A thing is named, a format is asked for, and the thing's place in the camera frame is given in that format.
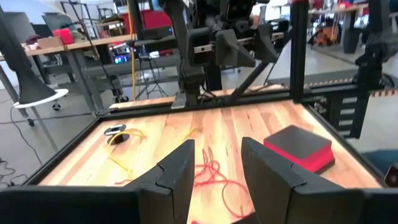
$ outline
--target black clip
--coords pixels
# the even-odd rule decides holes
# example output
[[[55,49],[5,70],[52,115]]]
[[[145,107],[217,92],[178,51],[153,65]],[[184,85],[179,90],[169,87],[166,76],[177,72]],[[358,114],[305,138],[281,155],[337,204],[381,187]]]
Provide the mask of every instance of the black clip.
[[[107,143],[109,144],[109,142],[111,141],[111,139],[112,139],[115,135],[119,134],[120,132],[124,131],[125,129],[126,129],[126,125],[125,125],[125,124],[118,124],[118,125],[115,125],[115,126],[113,126],[113,127],[108,128],[107,130],[105,130],[104,134],[105,134],[106,136],[111,136],[111,137],[107,140]],[[126,133],[120,134],[119,136],[117,136],[117,137],[111,142],[111,145],[122,143],[122,142],[124,142],[125,140],[129,139],[129,137],[130,137],[129,134],[126,134]]]

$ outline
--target workbench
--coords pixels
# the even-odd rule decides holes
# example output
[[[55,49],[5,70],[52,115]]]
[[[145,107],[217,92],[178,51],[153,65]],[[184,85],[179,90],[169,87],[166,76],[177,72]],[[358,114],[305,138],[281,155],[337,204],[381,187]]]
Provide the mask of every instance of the workbench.
[[[216,91],[214,94],[221,96],[231,92]],[[149,106],[173,99],[127,102],[111,107]],[[344,140],[331,133],[304,105],[293,104],[291,100],[102,121],[97,126],[87,127],[25,184],[122,186],[115,182],[126,179],[127,172],[108,159],[106,140],[109,136],[104,135],[107,128],[116,124],[125,124],[128,129],[140,129],[145,134],[144,138],[131,135],[126,142],[113,147],[112,155],[133,170],[133,179],[156,165],[184,140],[194,139],[196,165],[203,164],[204,150],[220,163],[221,173],[246,186],[241,160],[242,137],[262,142],[269,135],[293,124],[332,141],[335,165],[322,177],[346,188],[381,187],[363,163],[357,160],[352,149],[342,144]],[[231,223],[238,220],[224,206],[222,188],[223,185],[218,184],[194,187],[188,223],[194,220],[198,223]],[[228,186],[225,191],[226,203],[234,213],[247,215],[253,211],[247,192],[234,185]]]
[[[321,14],[343,14],[343,26],[341,28],[341,40],[340,47],[343,46],[345,32],[354,27],[356,15],[359,11],[367,8],[369,6],[366,4],[353,4],[351,7],[347,8],[334,8],[334,9],[322,9],[322,10],[309,10],[308,15],[321,15]]]
[[[108,45],[114,42],[125,41],[130,38],[131,38],[130,35],[123,35],[123,36],[110,37],[105,39],[92,40],[92,43],[94,46]],[[82,49],[90,46],[91,46],[90,43],[86,41],[86,42],[69,44],[59,47],[51,47],[47,49],[26,50],[25,53],[27,56],[33,57],[34,62],[39,70],[41,77],[43,78],[44,83],[48,85],[50,84],[50,82],[48,77],[45,75],[44,68],[39,59],[39,55],[64,53],[68,58],[72,72],[76,76],[76,79],[78,81],[77,85],[79,87],[80,92],[83,94],[90,111],[93,114],[96,114],[98,110],[103,110],[102,101],[100,99],[100,91],[97,89],[94,81],[92,79],[85,78],[81,72],[82,68],[87,67]],[[0,60],[4,60],[4,57],[2,55],[0,56]],[[11,96],[12,100],[14,102],[17,102],[18,101],[17,93],[15,92],[15,89],[12,87],[11,83],[8,80],[8,77],[3,72],[3,70],[0,71],[0,76],[1,76],[0,77],[1,81],[4,84],[4,87]],[[21,110],[21,113],[23,117],[26,118],[28,117],[25,110]]]

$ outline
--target computer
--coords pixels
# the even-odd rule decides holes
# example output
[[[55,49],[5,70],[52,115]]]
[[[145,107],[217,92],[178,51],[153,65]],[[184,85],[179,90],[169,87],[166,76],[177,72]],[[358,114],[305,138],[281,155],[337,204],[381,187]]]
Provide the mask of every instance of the computer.
[[[62,14],[46,14],[42,16],[45,23],[53,32],[57,29],[69,28],[70,31],[75,31],[76,27],[73,25],[70,17]]]
[[[48,25],[46,24],[33,24],[30,23],[33,27],[33,30],[37,35],[40,35],[42,37],[51,37],[52,31],[49,29]]]

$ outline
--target red object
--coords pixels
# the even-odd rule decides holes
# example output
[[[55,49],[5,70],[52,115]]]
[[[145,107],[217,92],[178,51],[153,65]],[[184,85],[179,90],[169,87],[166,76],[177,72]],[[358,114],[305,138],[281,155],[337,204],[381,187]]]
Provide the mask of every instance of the red object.
[[[264,145],[310,172],[324,171],[335,161],[330,140],[292,125],[266,138]]]
[[[362,12],[362,16],[366,16],[369,15],[369,9],[368,8],[364,8],[363,12]]]
[[[170,17],[163,11],[142,10],[141,15],[145,29],[153,29],[163,26],[172,27]]]
[[[321,9],[323,7],[323,0],[314,0],[312,7],[314,9]]]
[[[127,30],[127,33],[130,34],[130,22],[129,22],[129,14],[123,13],[121,17],[124,21],[124,26]],[[163,11],[152,11],[152,10],[143,10],[141,11],[142,24],[145,29],[158,28],[162,26],[172,27],[172,21],[170,17]]]
[[[123,18],[124,21],[124,28],[126,28],[127,34],[130,34],[130,20],[129,20],[129,14],[128,13],[122,13],[121,17]]]
[[[326,145],[325,147],[319,149],[319,151],[313,153],[311,156],[305,159],[298,159],[285,151],[279,149],[278,147],[269,144],[264,140],[264,145],[269,149],[273,150],[274,152],[280,154],[281,156],[285,157],[286,159],[296,163],[300,167],[310,171],[310,172],[317,172],[318,170],[322,169],[324,166],[329,164],[333,159],[333,153],[331,151],[331,144]]]
[[[70,30],[68,28],[54,30],[53,34],[54,36],[61,37],[64,45],[74,43],[72,34],[70,33]]]
[[[237,185],[240,189],[243,189],[245,191],[245,193],[248,195],[249,195],[249,190],[246,188],[245,185],[243,185],[235,180],[227,179],[226,176],[220,172],[220,168],[221,168],[220,163],[213,159],[212,154],[210,154],[210,161],[209,161],[209,158],[207,157],[207,153],[205,150],[202,150],[202,154],[203,154],[203,163],[204,164],[195,165],[195,168],[201,168],[201,171],[195,173],[195,175],[194,175],[193,188],[203,187],[206,185],[213,185],[213,184],[223,184],[224,187],[221,191],[221,198],[223,199],[224,206],[230,212],[230,214],[234,215],[237,218],[245,218],[248,215],[250,215],[252,212],[254,212],[254,209],[247,214],[244,214],[242,210],[240,211],[241,214],[238,214],[238,213],[232,211],[232,209],[229,207],[229,205],[226,203],[226,200],[225,200],[225,196],[224,196],[225,188],[228,185]],[[210,177],[204,181],[197,181],[197,178],[206,174],[207,171],[210,173]]]
[[[339,6],[344,6],[344,8],[347,9],[349,7],[352,7],[353,5],[350,2],[345,1],[345,2],[340,3]]]

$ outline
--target yellow cable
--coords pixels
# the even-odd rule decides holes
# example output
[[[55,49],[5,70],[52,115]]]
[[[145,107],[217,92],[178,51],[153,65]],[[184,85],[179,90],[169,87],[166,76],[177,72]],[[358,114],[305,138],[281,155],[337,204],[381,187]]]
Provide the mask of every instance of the yellow cable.
[[[124,169],[129,175],[131,175],[131,169],[128,168],[128,166],[125,166],[121,161],[119,161],[119,159],[117,159],[116,157],[112,156],[112,151],[110,150],[112,142],[116,139],[116,137],[122,135],[122,134],[131,134],[131,135],[135,135],[135,136],[139,136],[139,137],[146,137],[144,133],[142,133],[141,130],[139,129],[128,129],[125,131],[121,131],[120,133],[115,134],[111,140],[108,143],[108,148],[107,148],[107,152],[108,152],[108,158],[111,159],[114,163],[116,163],[119,167],[121,167],[122,169]]]
[[[130,16],[130,7],[129,7],[129,1],[127,1],[127,8],[129,9],[129,27],[130,27],[130,39],[132,40],[132,20]],[[136,69],[134,68],[134,49],[131,47],[130,48],[130,54],[131,54],[131,75],[132,75],[132,100],[136,100]]]
[[[189,133],[184,137],[184,140],[186,140],[194,131],[196,131],[196,128],[191,129],[189,131]],[[110,147],[112,145],[112,142],[116,139],[116,137],[118,137],[118,136],[120,136],[122,134],[131,134],[131,135],[139,136],[139,137],[142,137],[142,138],[146,138],[145,134],[141,130],[133,128],[133,129],[127,129],[125,131],[121,131],[120,133],[115,134],[111,138],[111,140],[109,141],[108,148],[106,150],[108,152],[108,158],[111,159],[115,164],[117,164],[120,168],[124,169],[128,173],[127,179],[122,181],[122,182],[120,182],[120,183],[118,183],[118,184],[122,184],[125,181],[131,181],[130,178],[132,178],[131,177],[132,170],[130,168],[128,168],[128,166],[125,166],[121,161],[119,161],[119,159],[117,159],[116,157],[112,156],[112,151],[110,151]]]

